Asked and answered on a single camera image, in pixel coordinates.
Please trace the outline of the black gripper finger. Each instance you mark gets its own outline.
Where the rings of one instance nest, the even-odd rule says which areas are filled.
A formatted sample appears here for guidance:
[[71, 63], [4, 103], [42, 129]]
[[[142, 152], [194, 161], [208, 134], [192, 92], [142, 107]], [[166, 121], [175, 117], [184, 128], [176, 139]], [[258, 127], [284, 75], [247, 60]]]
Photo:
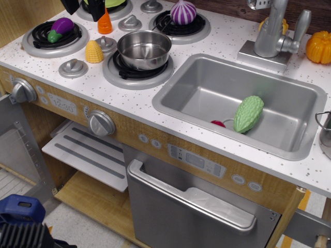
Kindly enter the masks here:
[[70, 15], [73, 15], [79, 9], [78, 0], [61, 0], [61, 3]]
[[93, 21], [97, 22], [106, 12], [104, 0], [88, 0], [87, 3]]

